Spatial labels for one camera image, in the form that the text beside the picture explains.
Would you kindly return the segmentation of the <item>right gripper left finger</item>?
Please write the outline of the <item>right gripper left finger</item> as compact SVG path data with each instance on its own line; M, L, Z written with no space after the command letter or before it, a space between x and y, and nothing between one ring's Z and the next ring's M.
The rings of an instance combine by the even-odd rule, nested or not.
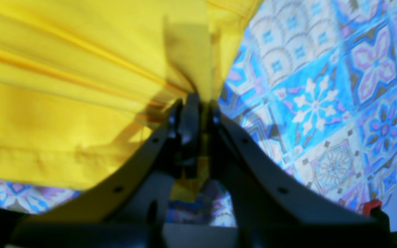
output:
M189 94L131 158L75 200L19 223L10 248L158 246L176 179L197 177L200 98Z

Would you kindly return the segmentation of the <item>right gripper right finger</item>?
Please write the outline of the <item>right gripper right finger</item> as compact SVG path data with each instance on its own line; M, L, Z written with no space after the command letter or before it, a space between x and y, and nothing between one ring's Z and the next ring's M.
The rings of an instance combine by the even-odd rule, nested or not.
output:
M230 192L242 247L392 247L389 231L377 220L301 185L216 103L209 107L208 130L211 178Z

